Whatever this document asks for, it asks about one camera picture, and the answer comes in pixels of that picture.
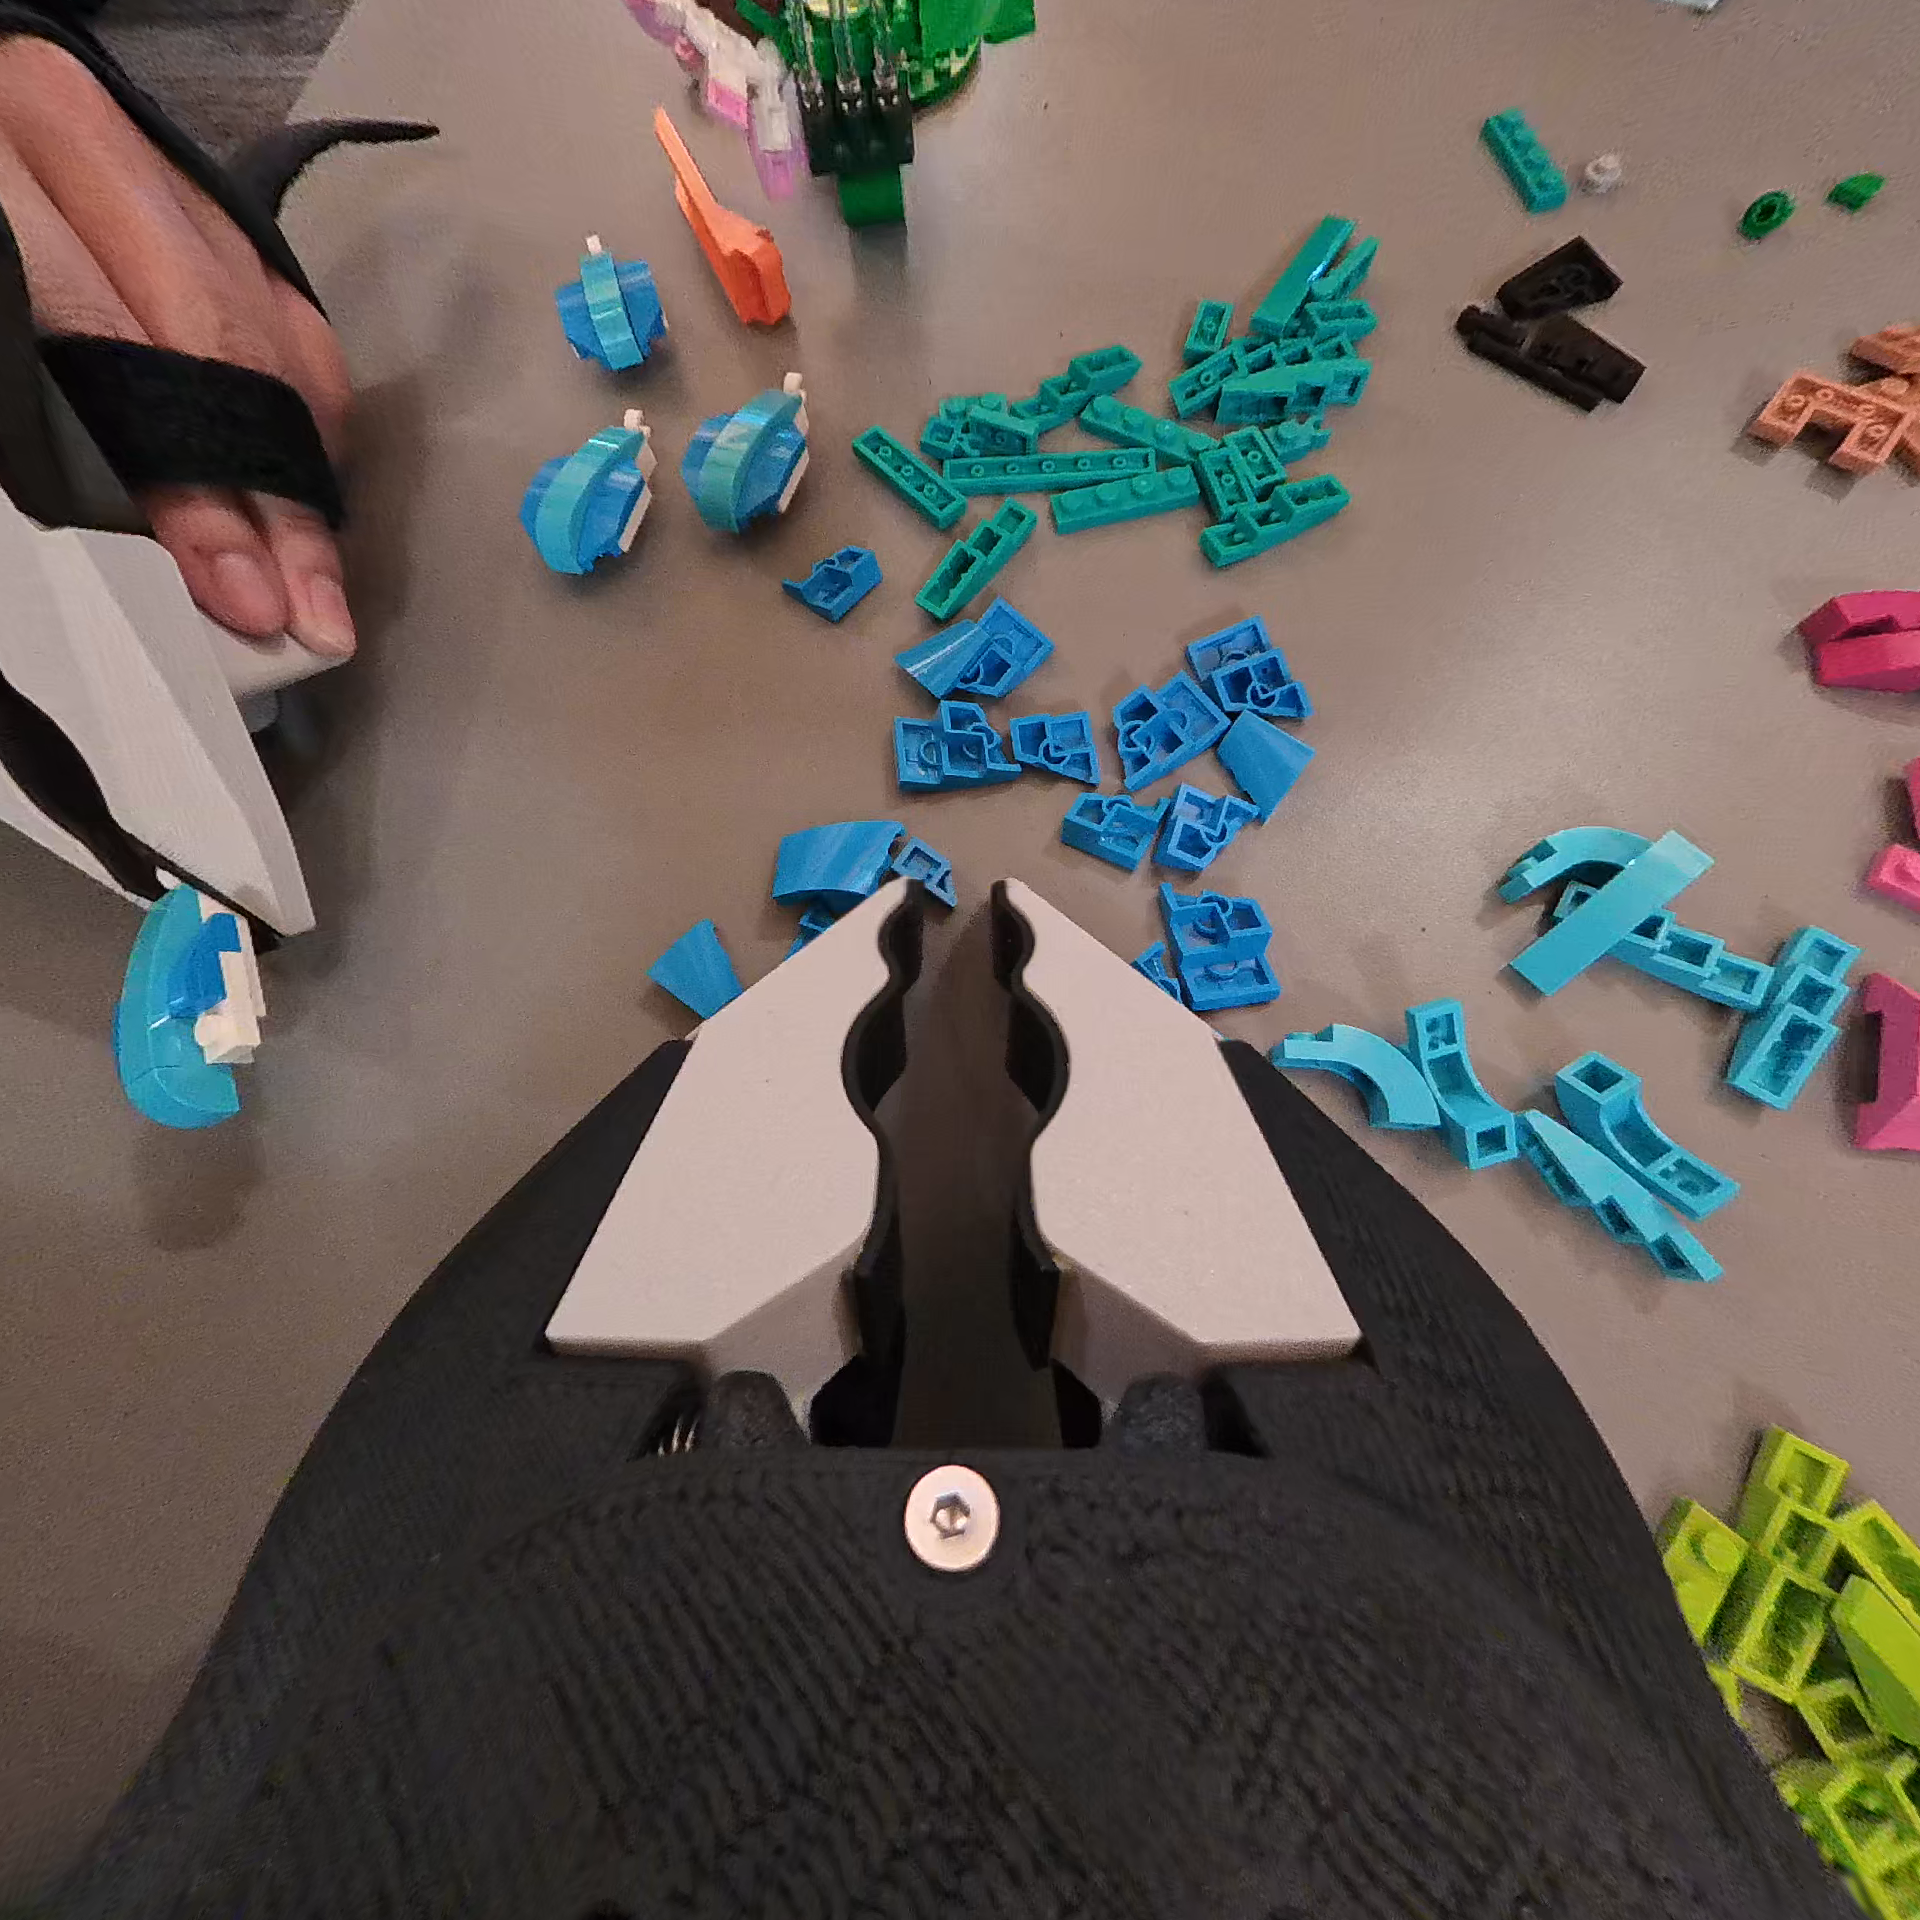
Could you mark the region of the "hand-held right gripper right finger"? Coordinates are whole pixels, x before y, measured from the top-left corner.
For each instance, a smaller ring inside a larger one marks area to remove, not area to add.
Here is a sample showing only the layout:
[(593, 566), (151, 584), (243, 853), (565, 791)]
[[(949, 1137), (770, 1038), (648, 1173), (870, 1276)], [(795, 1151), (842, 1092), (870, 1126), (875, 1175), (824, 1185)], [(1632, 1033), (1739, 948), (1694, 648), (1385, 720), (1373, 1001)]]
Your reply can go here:
[(1230, 1048), (1022, 880), (991, 886), (1022, 1353), (1091, 1397), (1144, 1376), (1339, 1360), (1359, 1327)]

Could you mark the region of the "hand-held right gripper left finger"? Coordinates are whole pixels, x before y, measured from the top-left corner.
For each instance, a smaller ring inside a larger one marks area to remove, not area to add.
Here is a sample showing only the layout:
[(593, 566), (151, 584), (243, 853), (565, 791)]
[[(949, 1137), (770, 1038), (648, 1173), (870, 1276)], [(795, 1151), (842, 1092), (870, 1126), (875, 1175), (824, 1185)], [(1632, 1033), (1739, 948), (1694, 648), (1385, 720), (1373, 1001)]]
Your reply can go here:
[(901, 1360), (895, 1171), (926, 888), (888, 880), (703, 1019), (551, 1312), (554, 1353), (758, 1372), (795, 1404)]

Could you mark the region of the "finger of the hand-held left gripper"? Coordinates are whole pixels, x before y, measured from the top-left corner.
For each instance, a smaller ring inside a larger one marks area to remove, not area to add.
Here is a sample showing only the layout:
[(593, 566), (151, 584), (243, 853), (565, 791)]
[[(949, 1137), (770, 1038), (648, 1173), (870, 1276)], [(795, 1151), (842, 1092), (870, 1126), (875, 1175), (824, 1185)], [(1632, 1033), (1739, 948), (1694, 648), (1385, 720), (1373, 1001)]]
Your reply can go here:
[(37, 525), (2, 504), (5, 691), (58, 733), (83, 779), (57, 806), (5, 767), (5, 812), (71, 832), (111, 815), (162, 876), (282, 936), (315, 925), (291, 832), (243, 703), (320, 672), (291, 640), (251, 644), (208, 619), (141, 534)]
[(111, 815), (86, 821), (79, 832), (71, 832), (34, 809), (5, 812), (5, 829), (115, 897), (145, 907), (163, 895), (163, 876), (153, 849)]

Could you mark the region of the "blue curved lego assembly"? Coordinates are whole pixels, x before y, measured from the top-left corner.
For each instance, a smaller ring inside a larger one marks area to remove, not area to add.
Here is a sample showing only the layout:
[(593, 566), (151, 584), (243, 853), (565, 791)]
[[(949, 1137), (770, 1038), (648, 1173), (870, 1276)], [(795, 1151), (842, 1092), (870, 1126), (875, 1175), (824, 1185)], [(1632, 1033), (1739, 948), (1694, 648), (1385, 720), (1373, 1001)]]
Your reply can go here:
[(163, 876), (137, 931), (111, 1017), (111, 1061), (127, 1104), (176, 1131), (239, 1113), (234, 1067), (249, 1064), (267, 1014), (243, 913)]
[(678, 477), (699, 520), (742, 534), (786, 512), (808, 465), (808, 409), (802, 373), (787, 369), (728, 413), (691, 432)]
[(654, 502), (654, 472), (654, 430), (637, 406), (541, 463), (518, 502), (518, 525), (539, 563), (585, 575), (624, 555)]
[(554, 288), (554, 309), (567, 347), (609, 373), (642, 367), (666, 333), (651, 265), (613, 254), (593, 231), (575, 276)]

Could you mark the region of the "pile of light blue lego pieces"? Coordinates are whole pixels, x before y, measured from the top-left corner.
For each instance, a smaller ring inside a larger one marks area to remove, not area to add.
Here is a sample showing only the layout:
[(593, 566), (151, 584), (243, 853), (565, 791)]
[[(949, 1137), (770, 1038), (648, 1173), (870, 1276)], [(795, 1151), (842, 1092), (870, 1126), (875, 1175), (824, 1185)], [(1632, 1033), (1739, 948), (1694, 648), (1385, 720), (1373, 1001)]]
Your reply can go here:
[[(1757, 959), (1682, 924), (1672, 905), (1709, 867), (1712, 856), (1680, 832), (1551, 832), (1496, 885), (1510, 905), (1550, 895), (1543, 931), (1507, 966), (1547, 999), (1598, 965), (1618, 963), (1720, 1008), (1735, 1017), (1720, 1083), (1739, 1100), (1787, 1113), (1839, 1043), (1858, 948), (1802, 925), (1774, 958)], [(1440, 1135), (1462, 1168), (1528, 1165), (1562, 1209), (1666, 1280), (1720, 1277), (1695, 1228), (1737, 1197), (1737, 1179), (1666, 1131), (1648, 1105), (1643, 1077), (1605, 1052), (1587, 1048), (1553, 1071), (1547, 1110), (1510, 1110), (1493, 1100), (1458, 999), (1406, 1008), (1401, 1040), (1327, 1024), (1285, 1036), (1267, 1057), (1336, 1079), (1381, 1131)]]

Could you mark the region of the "orange lego brick separator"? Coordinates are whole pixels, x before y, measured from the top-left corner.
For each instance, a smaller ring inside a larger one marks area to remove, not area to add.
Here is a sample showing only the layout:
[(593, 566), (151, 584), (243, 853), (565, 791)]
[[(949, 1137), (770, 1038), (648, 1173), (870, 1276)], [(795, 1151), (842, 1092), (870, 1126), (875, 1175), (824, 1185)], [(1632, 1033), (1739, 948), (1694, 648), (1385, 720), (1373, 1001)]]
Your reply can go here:
[(661, 105), (654, 109), (654, 132), (674, 176), (678, 213), (736, 317), (754, 326), (782, 325), (791, 312), (791, 294), (771, 232), (718, 200)]

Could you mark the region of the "pink white lego flower assembly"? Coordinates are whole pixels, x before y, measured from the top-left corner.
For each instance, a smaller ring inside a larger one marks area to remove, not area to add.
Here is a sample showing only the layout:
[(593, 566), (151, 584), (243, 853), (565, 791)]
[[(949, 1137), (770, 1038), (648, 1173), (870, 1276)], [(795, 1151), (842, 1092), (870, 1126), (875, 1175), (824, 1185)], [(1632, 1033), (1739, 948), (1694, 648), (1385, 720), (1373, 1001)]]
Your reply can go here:
[(626, 12), (671, 51), (709, 116), (747, 139), (765, 196), (791, 199), (808, 167), (800, 99), (776, 44), (696, 1), (627, 1)]

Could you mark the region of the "magenta lego slope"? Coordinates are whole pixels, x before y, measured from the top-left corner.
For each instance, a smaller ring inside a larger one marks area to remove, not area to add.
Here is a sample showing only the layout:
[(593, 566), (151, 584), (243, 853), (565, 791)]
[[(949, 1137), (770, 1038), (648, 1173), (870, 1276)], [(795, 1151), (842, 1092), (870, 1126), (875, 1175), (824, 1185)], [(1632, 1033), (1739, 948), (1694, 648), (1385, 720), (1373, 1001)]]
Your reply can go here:
[(1874, 1027), (1874, 1087), (1855, 1109), (1854, 1147), (1917, 1151), (1917, 991), (1874, 971), (1863, 981), (1861, 1008)]
[(1794, 630), (1816, 686), (1917, 692), (1917, 589), (1835, 595)]

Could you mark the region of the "green lego plant model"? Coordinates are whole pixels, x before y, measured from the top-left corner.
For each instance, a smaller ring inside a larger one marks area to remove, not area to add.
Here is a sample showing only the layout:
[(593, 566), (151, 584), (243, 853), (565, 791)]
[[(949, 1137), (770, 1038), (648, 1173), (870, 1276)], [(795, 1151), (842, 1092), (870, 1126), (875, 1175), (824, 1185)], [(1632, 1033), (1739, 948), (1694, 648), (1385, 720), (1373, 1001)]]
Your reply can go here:
[(833, 188), (848, 228), (905, 219), (917, 118), (976, 72), (984, 46), (1037, 25), (1033, 1), (719, 5), (747, 35), (747, 139), (770, 196)]

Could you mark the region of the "pile of lime lego pieces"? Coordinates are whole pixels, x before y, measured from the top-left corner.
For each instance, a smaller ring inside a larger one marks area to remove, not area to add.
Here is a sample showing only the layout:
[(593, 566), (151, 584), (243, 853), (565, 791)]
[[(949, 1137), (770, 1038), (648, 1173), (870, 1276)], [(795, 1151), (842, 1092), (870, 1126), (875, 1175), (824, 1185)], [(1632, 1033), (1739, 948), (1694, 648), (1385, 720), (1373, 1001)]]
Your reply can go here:
[(1735, 1513), (1653, 1532), (1720, 1704), (1768, 1703), (1761, 1767), (1864, 1915), (1917, 1915), (1917, 1545), (1849, 1463), (1767, 1425)]

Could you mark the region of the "pink lego piece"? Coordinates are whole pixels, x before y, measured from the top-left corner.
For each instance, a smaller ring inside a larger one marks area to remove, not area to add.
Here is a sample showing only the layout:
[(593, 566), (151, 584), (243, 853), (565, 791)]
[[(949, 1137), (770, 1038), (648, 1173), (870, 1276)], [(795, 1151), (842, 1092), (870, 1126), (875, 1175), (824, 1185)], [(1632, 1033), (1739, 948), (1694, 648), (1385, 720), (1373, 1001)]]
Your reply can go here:
[(1917, 917), (1917, 757), (1883, 782), (1885, 845), (1870, 860), (1863, 886)]

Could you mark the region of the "black lego brick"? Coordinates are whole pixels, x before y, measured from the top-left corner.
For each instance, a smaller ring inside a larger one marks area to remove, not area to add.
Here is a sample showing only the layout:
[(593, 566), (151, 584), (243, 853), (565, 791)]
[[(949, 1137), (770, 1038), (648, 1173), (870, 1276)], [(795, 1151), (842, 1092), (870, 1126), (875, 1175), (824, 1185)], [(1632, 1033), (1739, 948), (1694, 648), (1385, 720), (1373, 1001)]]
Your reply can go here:
[(1474, 357), (1514, 376), (1534, 383), (1550, 383), (1557, 376), (1557, 369), (1530, 350), (1528, 328), (1496, 309), (1462, 305), (1456, 312), (1454, 331)]

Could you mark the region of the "black lego wedge plate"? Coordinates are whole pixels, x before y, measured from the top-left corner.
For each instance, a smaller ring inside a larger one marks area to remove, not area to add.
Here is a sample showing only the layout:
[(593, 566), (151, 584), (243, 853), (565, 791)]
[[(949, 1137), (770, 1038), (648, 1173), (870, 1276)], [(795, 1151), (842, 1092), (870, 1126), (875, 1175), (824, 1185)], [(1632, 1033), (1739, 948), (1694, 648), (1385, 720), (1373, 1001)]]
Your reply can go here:
[(1570, 312), (1530, 325), (1520, 350), (1520, 369), (1526, 382), (1584, 413), (1602, 401), (1623, 404), (1645, 373), (1641, 359)]
[(1600, 251), (1575, 235), (1501, 281), (1494, 299), (1512, 321), (1538, 321), (1605, 304), (1621, 285)]

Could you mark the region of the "pile of salmon lego pieces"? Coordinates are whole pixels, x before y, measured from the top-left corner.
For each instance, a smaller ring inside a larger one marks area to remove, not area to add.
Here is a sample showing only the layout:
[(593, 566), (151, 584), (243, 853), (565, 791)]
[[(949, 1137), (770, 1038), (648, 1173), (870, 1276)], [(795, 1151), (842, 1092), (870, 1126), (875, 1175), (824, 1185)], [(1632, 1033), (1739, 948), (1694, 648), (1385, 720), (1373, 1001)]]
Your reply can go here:
[(1917, 325), (1854, 339), (1847, 359), (1861, 376), (1800, 369), (1752, 413), (1743, 433), (1768, 448), (1813, 436), (1823, 463), (1866, 476), (1903, 463), (1917, 470)]

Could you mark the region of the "single teal lego plate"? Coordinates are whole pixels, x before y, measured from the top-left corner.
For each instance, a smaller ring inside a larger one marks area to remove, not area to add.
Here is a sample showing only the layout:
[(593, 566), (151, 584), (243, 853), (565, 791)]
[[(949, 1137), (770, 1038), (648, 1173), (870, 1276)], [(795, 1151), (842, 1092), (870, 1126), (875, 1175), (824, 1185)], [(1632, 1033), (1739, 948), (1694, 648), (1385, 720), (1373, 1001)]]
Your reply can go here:
[(1478, 139), (1526, 214), (1538, 216), (1567, 203), (1567, 176), (1521, 109), (1488, 115)]

